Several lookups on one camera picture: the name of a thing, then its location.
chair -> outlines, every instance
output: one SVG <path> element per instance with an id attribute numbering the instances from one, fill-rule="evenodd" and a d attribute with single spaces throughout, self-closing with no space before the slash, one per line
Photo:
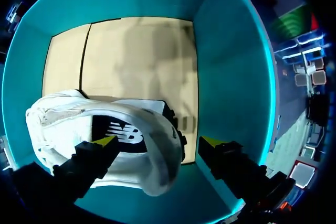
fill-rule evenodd
<path id="1" fill-rule="evenodd" d="M 327 82 L 326 72 L 318 70 L 311 75 L 311 79 L 314 85 L 325 85 Z"/>
<path id="2" fill-rule="evenodd" d="M 307 75 L 305 73 L 298 73 L 295 75 L 295 84 L 298 87 L 307 86 Z"/>
<path id="3" fill-rule="evenodd" d="M 317 60 L 313 60 L 309 62 L 311 65 L 315 65 L 316 70 L 322 70 L 324 67 L 324 62 L 323 62 L 323 58 L 321 59 L 317 59 Z"/>

shoe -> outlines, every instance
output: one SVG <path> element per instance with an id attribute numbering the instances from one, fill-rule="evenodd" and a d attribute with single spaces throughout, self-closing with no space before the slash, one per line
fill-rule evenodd
<path id="1" fill-rule="evenodd" d="M 121 152 L 93 188 L 125 186 L 158 196 L 171 188 L 181 165 L 181 134 L 148 108 L 90 100 L 77 90 L 66 90 L 35 102 L 26 122 L 34 152 L 50 171 L 70 159 L 79 143 L 118 136 Z"/>

new balance logo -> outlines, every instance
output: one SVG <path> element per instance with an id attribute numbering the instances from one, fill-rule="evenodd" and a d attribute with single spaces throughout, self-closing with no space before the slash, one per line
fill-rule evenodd
<path id="1" fill-rule="evenodd" d="M 136 144 L 143 140 L 142 133 L 133 125 L 122 127 L 120 123 L 111 122 L 107 131 L 106 136 L 117 136 L 120 142 Z"/>

teal bin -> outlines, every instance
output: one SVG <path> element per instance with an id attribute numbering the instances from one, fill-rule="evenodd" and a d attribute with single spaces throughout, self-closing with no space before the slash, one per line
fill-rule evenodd
<path id="1" fill-rule="evenodd" d="M 2 109 L 18 167 L 37 161 L 25 111 L 41 97 L 52 36 L 88 23 L 123 17 L 168 17 L 194 22 L 199 88 L 198 135 L 237 141 L 259 164 L 276 126 L 275 61 L 264 26 L 249 0 L 38 0 L 24 15 L 8 52 Z M 126 223 L 209 223 L 242 202 L 203 160 L 183 165 L 159 197 L 139 189 L 98 187 L 76 204 Z"/>

floor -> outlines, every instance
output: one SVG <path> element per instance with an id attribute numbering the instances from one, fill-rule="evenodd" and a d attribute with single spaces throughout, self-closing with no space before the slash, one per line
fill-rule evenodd
<path id="1" fill-rule="evenodd" d="M 306 113 L 303 112 L 278 140 L 274 151 L 267 154 L 265 165 L 273 170 L 268 175 L 269 177 L 277 172 L 283 172 L 286 175 L 290 174 L 295 160 L 307 140 L 308 128 Z"/>

